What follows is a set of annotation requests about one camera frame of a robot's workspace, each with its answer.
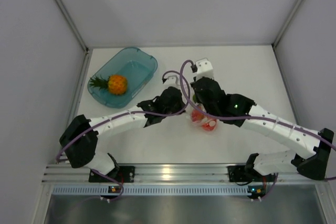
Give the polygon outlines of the fake red apple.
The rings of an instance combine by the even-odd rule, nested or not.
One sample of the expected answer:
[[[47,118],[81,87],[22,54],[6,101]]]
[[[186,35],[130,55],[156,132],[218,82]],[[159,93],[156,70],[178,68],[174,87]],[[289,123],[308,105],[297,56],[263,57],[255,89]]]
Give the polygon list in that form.
[[[211,132],[215,130],[217,125],[216,119],[205,116],[198,110],[193,110],[191,112],[190,118],[193,125],[202,128],[206,132]]]

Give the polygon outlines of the clear zip top bag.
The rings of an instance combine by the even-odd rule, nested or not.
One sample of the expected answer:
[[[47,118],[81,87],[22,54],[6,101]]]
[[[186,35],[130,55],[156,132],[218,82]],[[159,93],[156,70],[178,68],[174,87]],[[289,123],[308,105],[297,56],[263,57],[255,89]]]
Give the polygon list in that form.
[[[212,132],[217,128],[217,119],[211,118],[194,109],[190,104],[186,108],[186,118],[189,122],[204,132]]]

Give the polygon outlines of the fake pineapple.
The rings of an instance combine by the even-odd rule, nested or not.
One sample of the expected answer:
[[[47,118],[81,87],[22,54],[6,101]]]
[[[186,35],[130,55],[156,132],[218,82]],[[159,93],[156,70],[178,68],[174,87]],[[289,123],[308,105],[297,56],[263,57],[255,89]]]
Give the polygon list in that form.
[[[107,78],[94,76],[89,80],[89,86],[99,90],[107,90],[113,95],[123,95],[128,90],[128,80],[118,74],[110,75]]]

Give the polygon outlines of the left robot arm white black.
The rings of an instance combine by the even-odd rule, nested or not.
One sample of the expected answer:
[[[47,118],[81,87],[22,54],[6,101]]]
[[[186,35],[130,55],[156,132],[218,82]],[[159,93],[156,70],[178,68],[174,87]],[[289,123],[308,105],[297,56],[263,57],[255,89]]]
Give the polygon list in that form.
[[[87,167],[112,182],[117,179],[120,166],[102,145],[117,134],[161,123],[166,117],[182,114],[184,110],[181,91],[169,87],[160,96],[117,114],[90,119],[79,115],[71,121],[59,142],[72,168]]]

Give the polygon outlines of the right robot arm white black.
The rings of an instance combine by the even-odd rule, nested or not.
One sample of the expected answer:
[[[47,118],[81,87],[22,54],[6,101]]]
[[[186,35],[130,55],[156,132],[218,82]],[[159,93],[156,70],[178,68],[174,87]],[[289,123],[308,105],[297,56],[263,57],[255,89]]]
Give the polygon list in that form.
[[[275,116],[241,94],[227,94],[219,84],[202,77],[191,84],[196,101],[205,114],[221,122],[251,130],[288,148],[287,151],[249,156],[245,174],[250,180],[258,180],[271,173],[294,173],[324,180],[334,132],[323,128],[314,131]]]

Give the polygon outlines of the teal plastic bin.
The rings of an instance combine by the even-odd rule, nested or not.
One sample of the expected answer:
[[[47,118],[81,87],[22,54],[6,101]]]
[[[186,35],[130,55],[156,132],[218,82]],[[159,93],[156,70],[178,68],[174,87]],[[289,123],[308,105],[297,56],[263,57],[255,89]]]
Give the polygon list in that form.
[[[119,51],[88,81],[88,91],[109,108],[125,107],[152,79],[157,60],[136,47]]]

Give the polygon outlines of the aluminium mounting rail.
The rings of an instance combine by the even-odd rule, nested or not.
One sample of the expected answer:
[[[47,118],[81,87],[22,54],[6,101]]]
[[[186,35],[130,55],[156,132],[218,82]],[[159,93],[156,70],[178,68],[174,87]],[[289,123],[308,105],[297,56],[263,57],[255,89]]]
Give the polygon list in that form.
[[[133,183],[229,183],[227,168],[232,164],[133,164]],[[47,165],[43,183],[88,183],[90,169],[72,168],[70,164]]]

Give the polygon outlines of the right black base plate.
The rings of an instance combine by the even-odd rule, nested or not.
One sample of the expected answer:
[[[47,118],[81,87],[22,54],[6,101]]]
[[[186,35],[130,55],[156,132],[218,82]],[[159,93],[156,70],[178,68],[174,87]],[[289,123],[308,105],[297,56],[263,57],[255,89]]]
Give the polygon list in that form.
[[[232,165],[227,168],[229,181],[235,183],[261,182],[262,175],[245,165]]]

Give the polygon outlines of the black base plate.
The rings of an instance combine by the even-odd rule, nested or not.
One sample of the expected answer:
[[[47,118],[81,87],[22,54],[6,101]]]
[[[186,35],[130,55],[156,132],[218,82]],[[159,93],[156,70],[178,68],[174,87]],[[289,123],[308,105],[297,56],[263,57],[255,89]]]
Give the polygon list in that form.
[[[261,182],[262,175],[245,165],[232,165],[227,168],[229,181],[235,183]]]
[[[120,166],[118,170],[114,169],[113,171],[107,173],[104,176],[101,176],[94,172],[93,170],[89,173],[88,181],[90,183],[108,183],[111,182],[107,177],[116,180],[119,183],[132,183],[134,182],[135,177],[135,167],[134,166]]]

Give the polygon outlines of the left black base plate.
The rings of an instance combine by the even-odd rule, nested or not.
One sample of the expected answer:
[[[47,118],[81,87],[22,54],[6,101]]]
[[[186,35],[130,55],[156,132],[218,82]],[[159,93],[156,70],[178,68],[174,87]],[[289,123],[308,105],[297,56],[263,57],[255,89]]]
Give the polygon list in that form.
[[[113,171],[107,173],[104,176],[101,176],[94,172],[93,170],[89,173],[88,181],[90,183],[108,183],[111,182],[107,177],[116,180],[119,183],[132,183],[134,182],[135,177],[135,167],[134,166],[120,166],[118,170],[114,169]]]

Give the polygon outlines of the left aluminium frame post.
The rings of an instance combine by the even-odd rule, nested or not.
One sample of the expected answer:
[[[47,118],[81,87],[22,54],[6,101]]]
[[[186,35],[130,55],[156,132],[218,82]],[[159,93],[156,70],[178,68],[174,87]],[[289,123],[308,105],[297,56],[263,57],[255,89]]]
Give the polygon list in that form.
[[[76,41],[78,42],[79,46],[83,50],[84,53],[87,53],[89,51],[88,46],[86,45],[84,39],[82,38],[74,20],[72,19],[70,13],[68,12],[64,2],[62,0],[54,0],[58,9],[60,10],[65,22],[69,26],[71,32],[76,38]]]

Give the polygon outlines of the aluminium frame post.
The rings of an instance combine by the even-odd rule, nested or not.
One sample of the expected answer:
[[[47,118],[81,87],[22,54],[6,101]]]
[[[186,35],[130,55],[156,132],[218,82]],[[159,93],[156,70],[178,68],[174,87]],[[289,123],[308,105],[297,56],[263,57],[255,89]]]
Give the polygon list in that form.
[[[286,31],[288,30],[290,24],[294,20],[295,16],[298,14],[298,11],[302,7],[305,0],[295,0],[293,6],[290,8],[288,15],[285,18],[285,21],[281,25],[277,35],[272,43],[272,48],[275,49],[279,45]]]
[[[70,13],[68,12],[64,2],[62,0],[54,0],[58,9],[60,10],[65,22],[69,26],[71,32],[76,38],[76,41],[78,42],[79,46],[83,50],[84,53],[87,53],[89,51],[88,46],[86,45],[84,39],[82,38],[74,20],[72,19]]]

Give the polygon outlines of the right aluminium frame post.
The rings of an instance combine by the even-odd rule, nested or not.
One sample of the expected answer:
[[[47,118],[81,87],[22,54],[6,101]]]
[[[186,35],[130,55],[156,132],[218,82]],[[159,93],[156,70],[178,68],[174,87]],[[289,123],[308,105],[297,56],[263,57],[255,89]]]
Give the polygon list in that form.
[[[288,30],[290,24],[294,20],[295,16],[298,14],[298,11],[302,7],[305,0],[295,0],[293,6],[290,8],[288,15],[285,18],[285,21],[281,25],[277,35],[272,43],[272,48],[275,49],[279,45],[286,31]]]

